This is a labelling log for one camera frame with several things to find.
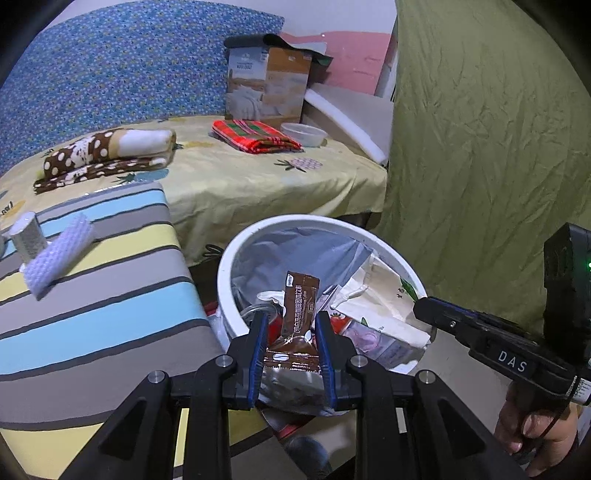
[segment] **white paper bag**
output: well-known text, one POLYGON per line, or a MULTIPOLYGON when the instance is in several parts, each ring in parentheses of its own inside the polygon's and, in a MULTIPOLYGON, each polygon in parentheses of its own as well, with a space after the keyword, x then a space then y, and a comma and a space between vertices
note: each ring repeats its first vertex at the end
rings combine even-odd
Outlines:
POLYGON ((400 276, 372 253, 336 296, 331 307, 370 328, 423 348, 431 326, 417 320, 414 299, 400 276))

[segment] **clear plastic bowl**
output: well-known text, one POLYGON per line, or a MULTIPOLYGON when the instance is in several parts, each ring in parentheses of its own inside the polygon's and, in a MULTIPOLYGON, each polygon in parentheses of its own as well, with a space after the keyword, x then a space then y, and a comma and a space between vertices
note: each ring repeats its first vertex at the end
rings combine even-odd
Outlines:
POLYGON ((303 124, 281 124, 281 131, 302 147, 319 147, 328 135, 320 128, 303 124))

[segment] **striped mattress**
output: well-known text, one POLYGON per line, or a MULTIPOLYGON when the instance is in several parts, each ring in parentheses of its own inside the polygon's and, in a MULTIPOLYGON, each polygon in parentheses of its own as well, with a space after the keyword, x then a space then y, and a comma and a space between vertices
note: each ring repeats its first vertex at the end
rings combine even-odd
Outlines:
MULTIPOLYGON (((160 184, 87 194, 38 218, 51 239, 78 213, 98 239, 41 300, 27 290, 12 242, 0 260, 0 433, 34 479, 57 479, 150 371, 190 372, 222 352, 160 184)), ((255 410, 231 411, 229 421, 236 479, 304 478, 255 410)))

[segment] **green fabric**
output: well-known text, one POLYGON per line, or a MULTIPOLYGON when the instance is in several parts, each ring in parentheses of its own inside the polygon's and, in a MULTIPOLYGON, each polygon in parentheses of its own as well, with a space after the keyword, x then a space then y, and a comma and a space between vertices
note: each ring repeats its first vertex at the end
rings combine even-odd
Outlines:
POLYGON ((510 0, 398 0, 387 203, 376 232, 429 294, 538 329, 543 242, 591 228, 591 99, 510 0))

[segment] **silver roll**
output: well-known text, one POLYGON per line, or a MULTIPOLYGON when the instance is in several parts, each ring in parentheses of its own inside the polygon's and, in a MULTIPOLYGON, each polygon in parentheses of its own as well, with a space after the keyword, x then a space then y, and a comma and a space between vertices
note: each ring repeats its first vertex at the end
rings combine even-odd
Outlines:
POLYGON ((47 247, 47 240, 43 236, 35 212, 23 213, 10 227, 8 235, 24 264, 29 263, 47 247))

